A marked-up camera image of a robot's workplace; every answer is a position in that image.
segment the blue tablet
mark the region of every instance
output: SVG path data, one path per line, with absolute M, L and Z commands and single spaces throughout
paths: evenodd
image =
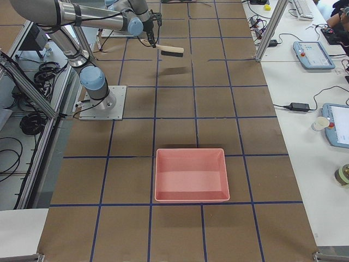
M 326 103 L 322 115 L 334 123 L 333 128 L 325 129 L 330 144 L 349 148 L 349 106 Z
M 334 69 L 336 66 L 318 41 L 296 41 L 293 49 L 305 69 Z

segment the black connector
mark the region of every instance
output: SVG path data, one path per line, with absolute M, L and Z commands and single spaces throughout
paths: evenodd
M 303 104 L 303 103 L 291 103 L 290 105 L 283 106 L 283 108 L 289 109 L 291 111 L 298 111 L 298 112 L 310 111 L 309 104 Z
M 268 47 L 277 46 L 279 43 L 275 39 L 270 40 Z

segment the robotic arm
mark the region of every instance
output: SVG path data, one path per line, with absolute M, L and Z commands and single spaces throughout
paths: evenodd
M 154 21 L 161 26 L 161 14 L 149 11 L 146 0 L 105 0 L 108 9 L 86 7 L 60 0 L 10 0 L 25 19 L 46 31 L 77 71 L 91 104 L 101 110 L 112 109 L 116 98 L 110 92 L 104 73 L 93 63 L 86 50 L 80 48 L 65 25 L 128 31 L 133 36 L 147 33 L 148 42 L 156 47 Z

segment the green tape roll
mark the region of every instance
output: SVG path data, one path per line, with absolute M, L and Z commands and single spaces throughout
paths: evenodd
M 347 177 L 344 175 L 344 173 L 343 173 L 343 168 L 340 168 L 340 169 L 338 170 L 338 173 L 339 173 L 340 178 L 341 178 L 344 182 L 346 182 L 347 184 L 349 184 L 349 179 L 347 179 Z

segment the keyboard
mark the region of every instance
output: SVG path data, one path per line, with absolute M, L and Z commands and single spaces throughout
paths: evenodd
M 314 15 L 310 11 L 306 0 L 290 0 L 290 2 L 295 8 L 299 20 L 312 21 L 314 19 Z

